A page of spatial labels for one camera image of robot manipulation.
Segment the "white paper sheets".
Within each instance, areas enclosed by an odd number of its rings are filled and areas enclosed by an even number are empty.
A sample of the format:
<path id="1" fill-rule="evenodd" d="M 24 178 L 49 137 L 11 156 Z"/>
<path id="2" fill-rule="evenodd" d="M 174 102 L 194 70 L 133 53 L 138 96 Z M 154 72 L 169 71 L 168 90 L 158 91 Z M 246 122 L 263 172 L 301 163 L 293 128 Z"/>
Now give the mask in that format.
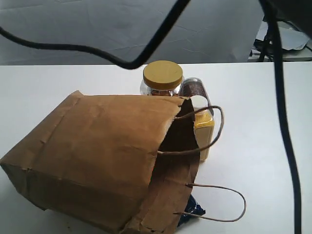
<path id="1" fill-rule="evenodd" d="M 268 24 L 262 22 L 256 39 L 263 41 L 268 30 Z M 302 50 L 310 40 L 304 33 L 295 31 L 290 28 L 279 27 L 282 48 L 284 50 Z"/>

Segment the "white backdrop cloth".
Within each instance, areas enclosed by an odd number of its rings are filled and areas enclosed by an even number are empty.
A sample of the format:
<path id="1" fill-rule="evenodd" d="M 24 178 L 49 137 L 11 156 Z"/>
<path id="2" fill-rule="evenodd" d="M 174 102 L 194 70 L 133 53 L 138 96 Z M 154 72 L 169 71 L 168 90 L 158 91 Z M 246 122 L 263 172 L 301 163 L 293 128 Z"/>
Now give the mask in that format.
<path id="1" fill-rule="evenodd" d="M 134 60 L 172 0 L 3 0 L 0 25 L 39 43 L 79 44 Z M 246 62 L 263 19 L 256 0 L 193 0 L 150 61 Z"/>

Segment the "nut jar with yellow lid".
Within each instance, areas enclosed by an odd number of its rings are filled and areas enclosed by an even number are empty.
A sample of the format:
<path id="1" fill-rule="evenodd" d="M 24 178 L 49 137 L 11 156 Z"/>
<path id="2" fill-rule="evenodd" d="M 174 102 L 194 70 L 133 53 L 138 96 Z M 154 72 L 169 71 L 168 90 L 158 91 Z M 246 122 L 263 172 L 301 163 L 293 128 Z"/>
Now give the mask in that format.
<path id="1" fill-rule="evenodd" d="M 175 62 L 153 61 L 143 69 L 140 93 L 148 96 L 179 96 L 184 82 L 183 70 Z"/>

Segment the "black tripod stand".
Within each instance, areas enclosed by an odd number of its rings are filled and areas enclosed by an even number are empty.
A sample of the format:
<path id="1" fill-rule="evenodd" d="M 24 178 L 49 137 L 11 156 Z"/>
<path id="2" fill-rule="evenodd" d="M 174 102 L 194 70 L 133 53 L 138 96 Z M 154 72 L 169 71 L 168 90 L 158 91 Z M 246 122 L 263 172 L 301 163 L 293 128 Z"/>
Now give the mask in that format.
<path id="1" fill-rule="evenodd" d="M 263 39 L 262 48 L 261 48 L 260 56 L 258 58 L 258 62 L 264 62 L 265 57 L 267 57 L 269 61 L 273 60 L 269 52 L 270 42 L 271 42 L 271 31 L 270 31 L 270 28 L 268 27 L 267 32 Z"/>

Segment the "yellow millet bottle white cap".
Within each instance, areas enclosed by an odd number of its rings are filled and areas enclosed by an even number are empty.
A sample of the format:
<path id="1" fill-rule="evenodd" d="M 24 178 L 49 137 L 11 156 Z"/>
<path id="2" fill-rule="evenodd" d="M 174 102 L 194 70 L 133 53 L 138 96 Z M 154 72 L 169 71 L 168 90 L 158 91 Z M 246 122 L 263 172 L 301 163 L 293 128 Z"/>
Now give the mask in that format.
<path id="1" fill-rule="evenodd" d="M 208 100 L 200 95 L 191 97 L 194 110 L 208 106 Z M 207 146 L 212 141 L 215 121 L 210 110 L 203 110 L 195 114 L 194 132 L 199 148 Z"/>

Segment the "clear jar of brown grains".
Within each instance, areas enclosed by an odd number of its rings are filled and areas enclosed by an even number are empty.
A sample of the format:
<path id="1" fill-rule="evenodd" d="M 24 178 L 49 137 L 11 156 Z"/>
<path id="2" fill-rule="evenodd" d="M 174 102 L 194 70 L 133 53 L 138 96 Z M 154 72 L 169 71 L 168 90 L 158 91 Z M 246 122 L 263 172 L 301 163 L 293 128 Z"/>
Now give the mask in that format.
<path id="1" fill-rule="evenodd" d="M 211 106 L 210 99 L 204 84 L 199 78 L 187 78 L 184 80 L 179 95 L 191 98 L 194 109 Z"/>

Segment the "long spaghetti noodle package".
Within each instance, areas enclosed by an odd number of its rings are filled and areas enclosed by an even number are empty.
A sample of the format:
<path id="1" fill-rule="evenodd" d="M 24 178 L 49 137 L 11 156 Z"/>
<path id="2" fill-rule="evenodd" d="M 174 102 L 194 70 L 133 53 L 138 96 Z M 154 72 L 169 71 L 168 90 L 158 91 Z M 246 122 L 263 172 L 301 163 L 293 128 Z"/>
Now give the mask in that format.
<path id="1" fill-rule="evenodd" d="M 184 212 L 199 216 L 203 216 L 206 213 L 206 211 L 197 203 L 192 195 L 189 196 Z M 177 227 L 187 223 L 192 218 L 193 216 L 189 214 L 182 214 Z"/>

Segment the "brown paper bag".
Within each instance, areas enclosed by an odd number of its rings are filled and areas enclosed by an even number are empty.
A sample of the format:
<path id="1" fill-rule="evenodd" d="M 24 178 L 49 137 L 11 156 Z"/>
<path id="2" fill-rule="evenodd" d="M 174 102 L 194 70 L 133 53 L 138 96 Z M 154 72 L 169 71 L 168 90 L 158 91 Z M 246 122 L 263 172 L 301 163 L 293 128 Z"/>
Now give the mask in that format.
<path id="1" fill-rule="evenodd" d="M 0 161 L 19 194 L 111 234 L 172 234 L 200 162 L 187 97 L 70 94 Z"/>

